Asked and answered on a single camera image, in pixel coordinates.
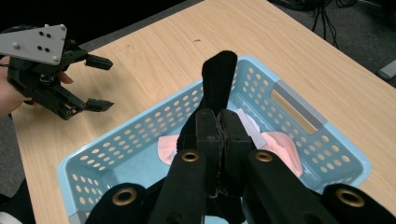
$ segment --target blue plastic basket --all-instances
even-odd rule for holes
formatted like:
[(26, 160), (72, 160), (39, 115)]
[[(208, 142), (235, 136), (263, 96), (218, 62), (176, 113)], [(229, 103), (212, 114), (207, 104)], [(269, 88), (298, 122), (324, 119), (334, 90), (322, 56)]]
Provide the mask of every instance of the blue plastic basket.
[[(178, 134), (202, 96), (199, 80), (64, 158), (58, 179), (69, 222), (84, 223), (113, 186), (130, 182), (148, 188), (166, 176), (169, 166), (158, 157), (158, 138)], [(300, 179), (316, 192), (333, 183), (357, 187), (371, 173), (371, 163), (354, 144), (251, 56), (238, 58), (228, 109), (237, 108), (254, 118), (261, 132), (283, 132), (294, 141), (304, 169)], [(210, 218), (206, 223), (223, 223)]]

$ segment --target brass ring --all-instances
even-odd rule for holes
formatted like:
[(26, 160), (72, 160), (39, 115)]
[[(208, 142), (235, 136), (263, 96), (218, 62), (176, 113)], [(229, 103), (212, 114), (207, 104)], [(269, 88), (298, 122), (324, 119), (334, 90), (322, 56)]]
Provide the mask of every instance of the brass ring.
[[(121, 199), (120, 195), (123, 193), (129, 193), (129, 197), (127, 199)], [(119, 189), (114, 195), (113, 195), (113, 203), (118, 206), (124, 206), (126, 204), (129, 204), (133, 202), (136, 199), (137, 193), (135, 189), (132, 188), (125, 188), (125, 189)]]
[(199, 155), (194, 152), (186, 152), (181, 158), (183, 159), (183, 161), (198, 161)]
[(256, 155), (254, 156), (258, 161), (272, 161), (273, 159), (273, 157), (270, 154), (263, 151), (257, 152)]
[[(352, 196), (353, 199), (351, 199), (350, 197), (346, 198), (346, 194)], [(349, 206), (363, 207), (365, 204), (363, 198), (359, 194), (349, 189), (338, 189), (335, 191), (335, 195), (341, 202), (346, 203)]]

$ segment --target basket handle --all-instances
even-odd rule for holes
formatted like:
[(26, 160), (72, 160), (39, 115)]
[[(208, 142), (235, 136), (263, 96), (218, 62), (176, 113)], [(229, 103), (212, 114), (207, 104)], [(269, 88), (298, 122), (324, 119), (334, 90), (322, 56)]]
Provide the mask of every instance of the basket handle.
[(275, 84), (271, 98), (309, 134), (315, 133), (327, 122), (326, 118), (283, 80)]

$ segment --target pink cloth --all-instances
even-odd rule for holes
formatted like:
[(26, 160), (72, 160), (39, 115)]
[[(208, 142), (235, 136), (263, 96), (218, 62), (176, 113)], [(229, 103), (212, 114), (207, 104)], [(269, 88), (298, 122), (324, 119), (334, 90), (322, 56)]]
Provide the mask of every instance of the pink cloth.
[[(300, 177), (303, 173), (303, 167), (291, 138), (280, 132), (262, 133), (262, 137), (265, 138), (267, 144), (259, 149), (275, 153), (297, 177)], [(177, 139), (178, 134), (174, 134), (161, 136), (158, 140), (158, 156), (165, 164), (170, 165), (177, 153)]]

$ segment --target table surface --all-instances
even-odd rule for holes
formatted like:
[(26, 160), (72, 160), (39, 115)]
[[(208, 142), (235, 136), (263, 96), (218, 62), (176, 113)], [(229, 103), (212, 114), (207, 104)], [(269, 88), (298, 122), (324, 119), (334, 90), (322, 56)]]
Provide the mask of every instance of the table surface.
[(200, 79), (224, 49), (256, 57), (354, 143), (373, 168), (359, 188), (396, 214), (396, 90), (267, 1), (206, 0), (91, 52), (114, 63), (109, 71), (69, 67), (65, 87), (114, 102), (107, 112), (13, 112), (37, 223), (68, 222), (63, 158)]

